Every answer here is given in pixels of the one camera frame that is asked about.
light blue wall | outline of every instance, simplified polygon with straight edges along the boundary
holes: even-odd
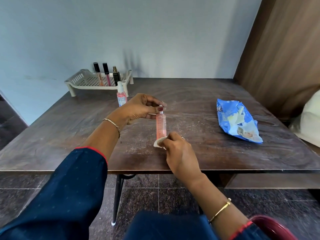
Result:
[[[232,78],[261,0],[0,3],[0,91],[31,124],[94,61],[138,77]]]

gold bangle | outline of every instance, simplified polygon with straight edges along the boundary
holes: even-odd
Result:
[[[219,211],[217,212],[217,214],[214,215],[213,218],[211,218],[211,220],[209,221],[209,224],[214,220],[214,218],[216,218],[216,216],[217,216],[220,212],[222,212],[224,209],[226,209],[230,204],[231,204],[231,199],[228,198],[228,202],[221,208],[221,210],[219,210]]]
[[[120,128],[112,121],[112,120],[110,120],[110,119],[103,119],[102,121],[104,121],[104,120],[107,120],[107,121],[109,121],[111,124],[113,124],[116,128],[117,128],[117,130],[118,130],[118,132],[119,132],[119,138],[120,138],[120,143],[122,143],[122,141],[121,141],[121,132],[120,132]]]

cosmetic product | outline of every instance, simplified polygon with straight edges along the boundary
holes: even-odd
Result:
[[[118,81],[117,98],[118,98],[119,107],[121,107],[122,105],[124,105],[128,101],[127,95],[126,95],[125,91],[123,90],[122,81]]]
[[[163,113],[163,110],[155,116],[155,123],[157,129],[157,140],[167,136],[166,115]]]
[[[109,75],[109,69],[107,63],[102,63],[104,73],[106,75],[106,82],[108,83],[108,86],[111,87],[111,81],[110,81],[110,75]]]
[[[94,69],[96,70],[96,74],[98,76],[99,86],[104,86],[98,62],[94,62],[93,65],[94,65]]]
[[[121,81],[121,77],[120,77],[120,73],[118,72],[118,70],[117,70],[117,68],[114,66],[113,67],[113,79],[114,79],[114,83],[115,83],[115,85],[117,85],[118,84],[118,82],[120,82]]]

wet wipes packet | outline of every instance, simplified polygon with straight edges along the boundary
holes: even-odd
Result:
[[[219,125],[225,133],[246,141],[263,142],[259,136],[258,122],[241,102],[218,99],[217,113]]]

